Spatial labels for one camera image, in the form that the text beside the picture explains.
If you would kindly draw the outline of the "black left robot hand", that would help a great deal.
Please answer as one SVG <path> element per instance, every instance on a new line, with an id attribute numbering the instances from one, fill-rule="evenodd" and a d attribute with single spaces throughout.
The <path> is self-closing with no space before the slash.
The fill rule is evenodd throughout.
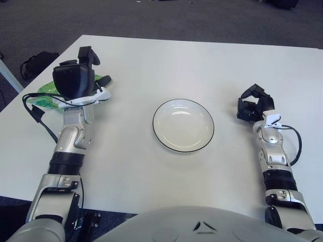
<path id="1" fill-rule="evenodd" d="M 67 60 L 53 69 L 52 77 L 59 94 L 66 100 L 92 96 L 111 81 L 109 75 L 95 79 L 92 66 L 100 60 L 91 46 L 79 48 L 78 59 Z"/>

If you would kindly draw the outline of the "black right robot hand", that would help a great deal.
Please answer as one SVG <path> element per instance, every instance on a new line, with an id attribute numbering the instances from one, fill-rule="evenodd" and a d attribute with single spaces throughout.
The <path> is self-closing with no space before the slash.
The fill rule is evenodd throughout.
<path id="1" fill-rule="evenodd" d="M 245 100 L 248 97 L 257 98 L 257 102 Z M 238 98 L 237 118 L 247 122 L 257 122 L 263 120 L 263 112 L 275 108 L 274 100 L 264 89 L 257 84 L 252 85 L 244 91 Z"/>

